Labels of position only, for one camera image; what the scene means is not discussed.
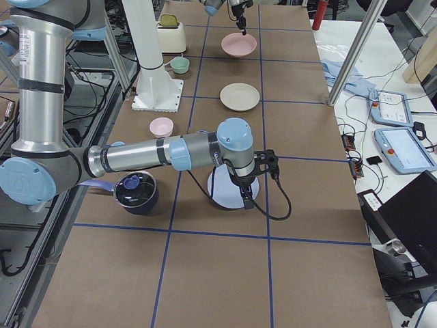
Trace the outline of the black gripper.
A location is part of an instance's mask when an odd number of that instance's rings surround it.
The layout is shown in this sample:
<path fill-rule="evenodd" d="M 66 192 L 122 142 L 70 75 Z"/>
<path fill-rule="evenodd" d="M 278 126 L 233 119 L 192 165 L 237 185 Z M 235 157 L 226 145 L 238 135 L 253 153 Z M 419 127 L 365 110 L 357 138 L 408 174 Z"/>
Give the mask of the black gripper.
<path fill-rule="evenodd" d="M 232 13 L 231 19 L 236 21 L 236 25 L 242 35 L 246 35 L 246 18 L 244 11 L 253 6 L 253 0 L 228 0 L 227 1 Z"/>
<path fill-rule="evenodd" d="M 258 176 L 270 174 L 270 177 L 280 185 L 279 158 L 274 150 L 254 151 L 253 160 L 249 165 L 249 172 L 239 172 L 232 162 L 229 162 L 229 176 L 231 181 L 239 187 L 245 210 L 255 207 L 252 184 Z"/>

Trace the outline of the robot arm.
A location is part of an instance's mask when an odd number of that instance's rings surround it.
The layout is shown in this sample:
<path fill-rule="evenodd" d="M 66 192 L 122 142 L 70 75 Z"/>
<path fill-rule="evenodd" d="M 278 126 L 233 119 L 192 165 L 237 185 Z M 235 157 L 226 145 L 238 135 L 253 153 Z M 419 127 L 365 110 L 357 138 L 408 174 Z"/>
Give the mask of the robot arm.
<path fill-rule="evenodd" d="M 255 206 L 251 183 L 269 173 L 279 179 L 272 150 L 256 151 L 249 124 L 221 122 L 212 133 L 159 138 L 125 146 L 71 148 L 62 139 L 67 39 L 102 40 L 103 1 L 12 1 L 20 32 L 19 137 L 1 165 L 1 189 L 15 202 L 36 205 L 107 173 L 172 166 L 186 171 L 226 165 L 246 208 Z"/>
<path fill-rule="evenodd" d="M 200 1 L 205 12 L 209 16 L 214 16 L 223 5 L 226 5 L 229 19 L 235 22 L 242 35 L 246 35 L 246 18 L 244 11 L 253 6 L 252 0 L 205 0 Z"/>

